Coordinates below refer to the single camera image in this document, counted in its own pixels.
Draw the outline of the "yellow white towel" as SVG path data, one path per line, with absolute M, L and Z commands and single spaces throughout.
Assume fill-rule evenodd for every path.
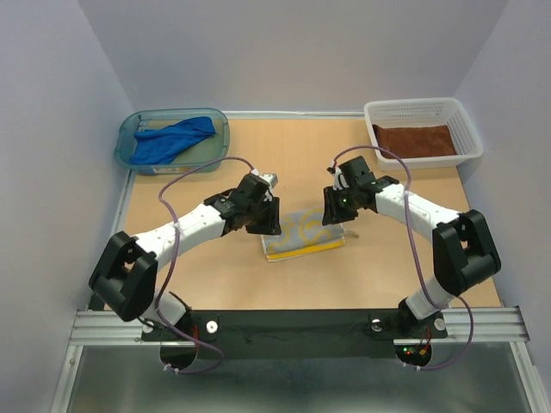
M 347 237 L 359 234 L 343 224 L 322 225 L 324 209 L 312 208 L 280 217 L 281 234 L 261 236 L 263 253 L 268 262 L 279 262 L 333 250 L 346 245 Z

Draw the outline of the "brown towel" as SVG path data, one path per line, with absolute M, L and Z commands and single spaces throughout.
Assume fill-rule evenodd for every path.
M 402 159 L 456 154 L 446 126 L 393 127 L 373 125 L 377 145 Z

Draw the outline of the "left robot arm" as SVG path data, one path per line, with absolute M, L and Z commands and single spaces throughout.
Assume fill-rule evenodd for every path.
M 277 175 L 253 170 L 236 188 L 205 199 L 175 221 L 133 236 L 114 234 L 92 272 L 90 289 L 122 321 L 149 319 L 171 338 L 184 338 L 191 331 L 189 307 L 156 287 L 158 271 L 173 268 L 183 253 L 233 231 L 279 235 L 280 199 L 273 195 L 277 182 Z

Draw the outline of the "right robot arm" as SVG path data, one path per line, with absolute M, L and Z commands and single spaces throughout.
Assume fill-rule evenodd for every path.
M 470 288 L 493 277 L 501 260 L 485 216 L 474 209 L 460 213 L 426 200 L 391 176 L 376 176 L 363 157 L 328 167 L 333 184 L 324 188 L 323 225 L 357 218 L 361 210 L 404 224 L 408 238 L 420 235 L 432 247 L 433 275 L 399 303 L 396 325 L 415 336 L 427 319 Z

